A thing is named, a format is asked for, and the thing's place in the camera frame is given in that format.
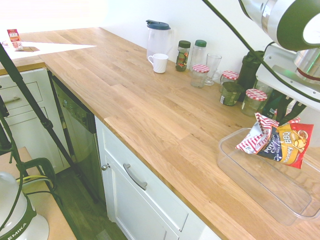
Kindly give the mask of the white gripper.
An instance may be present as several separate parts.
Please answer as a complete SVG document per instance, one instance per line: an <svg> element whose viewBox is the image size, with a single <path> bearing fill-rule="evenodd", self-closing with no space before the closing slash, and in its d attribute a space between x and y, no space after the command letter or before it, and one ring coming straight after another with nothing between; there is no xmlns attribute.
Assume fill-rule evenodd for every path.
<svg viewBox="0 0 320 240"><path fill-rule="evenodd" d="M256 77L262 83L285 94L276 113L276 121L284 125L295 119L307 107L320 110L320 49L312 48L292 52L271 45L264 58L266 68L260 65ZM296 100L291 111L288 106Z"/></svg>

